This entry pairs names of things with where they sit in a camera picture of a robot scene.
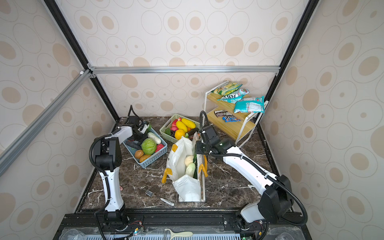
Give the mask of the blue plastic vegetable basket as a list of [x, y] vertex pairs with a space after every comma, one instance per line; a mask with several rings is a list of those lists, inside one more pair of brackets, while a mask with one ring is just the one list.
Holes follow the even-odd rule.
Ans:
[[123, 144], [143, 169], [162, 157], [168, 147], [167, 143], [153, 129], [148, 131], [142, 142], [125, 140]]

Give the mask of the white radish with leaves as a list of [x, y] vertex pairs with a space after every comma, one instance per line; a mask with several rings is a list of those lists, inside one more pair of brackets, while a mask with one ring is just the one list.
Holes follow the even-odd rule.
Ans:
[[186, 173], [186, 175], [188, 175], [188, 176], [194, 178], [194, 171], [195, 171], [195, 164], [192, 163], [192, 164], [190, 164], [188, 167], [186, 167], [186, 172], [185, 172], [185, 173]]

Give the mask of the green cucumber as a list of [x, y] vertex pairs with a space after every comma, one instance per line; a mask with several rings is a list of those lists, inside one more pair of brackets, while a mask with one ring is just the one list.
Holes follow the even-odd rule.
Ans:
[[195, 164], [194, 179], [198, 179], [198, 160], [197, 160], [197, 154], [195, 154], [195, 156], [194, 156], [193, 163]]

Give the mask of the white grocery bag yellow handles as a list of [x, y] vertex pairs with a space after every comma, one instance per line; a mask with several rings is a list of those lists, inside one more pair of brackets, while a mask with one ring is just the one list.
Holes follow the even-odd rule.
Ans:
[[178, 194], [178, 202], [206, 201], [208, 161], [205, 155], [197, 153], [199, 140], [199, 133], [194, 133], [192, 140], [182, 137], [172, 145], [167, 158], [162, 183], [165, 184], [167, 179], [172, 181]]

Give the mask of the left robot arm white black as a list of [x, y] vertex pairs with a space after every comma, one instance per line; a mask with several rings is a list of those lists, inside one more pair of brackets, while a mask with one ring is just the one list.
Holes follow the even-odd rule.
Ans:
[[130, 106], [128, 118], [122, 126], [96, 138], [91, 144], [89, 159], [102, 178], [106, 203], [101, 211], [108, 223], [129, 222], [120, 190], [119, 170], [123, 160], [120, 144], [127, 141], [129, 147], [140, 150], [148, 128], [149, 124]]

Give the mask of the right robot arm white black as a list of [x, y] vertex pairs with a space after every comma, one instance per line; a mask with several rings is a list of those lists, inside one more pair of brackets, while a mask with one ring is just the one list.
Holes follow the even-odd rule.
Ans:
[[[307, 210], [292, 192], [291, 182], [286, 176], [276, 176], [266, 171], [247, 157], [233, 141], [221, 139], [215, 128], [210, 125], [205, 111], [200, 112], [199, 123], [201, 139], [197, 141], [197, 154], [222, 159], [224, 163], [246, 178], [261, 195], [257, 203], [248, 204], [240, 210], [240, 219], [243, 222], [250, 224], [262, 220], [276, 224], [278, 221], [285, 221], [293, 226], [303, 226], [307, 223]], [[298, 221], [285, 217], [294, 203], [300, 207], [302, 212], [302, 218]]]

